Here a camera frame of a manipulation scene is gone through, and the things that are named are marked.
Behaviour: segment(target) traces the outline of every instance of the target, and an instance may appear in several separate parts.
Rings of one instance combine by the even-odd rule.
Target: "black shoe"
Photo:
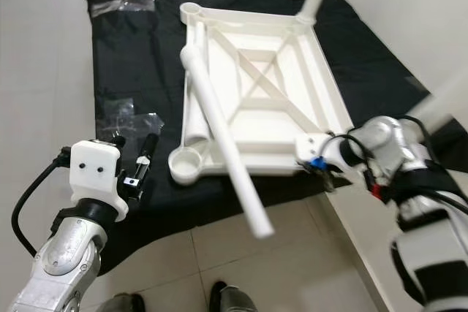
[[[227,284],[224,281],[217,281],[211,288],[209,312],[221,311],[221,290],[226,286]]]
[[[132,294],[132,312],[146,312],[145,301],[139,294]]]

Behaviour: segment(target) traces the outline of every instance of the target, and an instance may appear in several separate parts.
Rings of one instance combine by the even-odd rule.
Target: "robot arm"
[[[299,140],[297,155],[308,142],[308,168],[321,174],[366,164],[368,190],[398,206],[391,254],[407,293],[425,312],[468,311],[467,197],[401,121],[372,118],[349,135]]]
[[[78,312],[81,297],[100,269],[107,232],[125,218],[130,198],[139,198],[158,137],[150,134],[129,177],[121,169],[124,140],[82,141],[69,160],[73,208],[61,210],[55,234],[34,257],[31,277],[8,311]]]

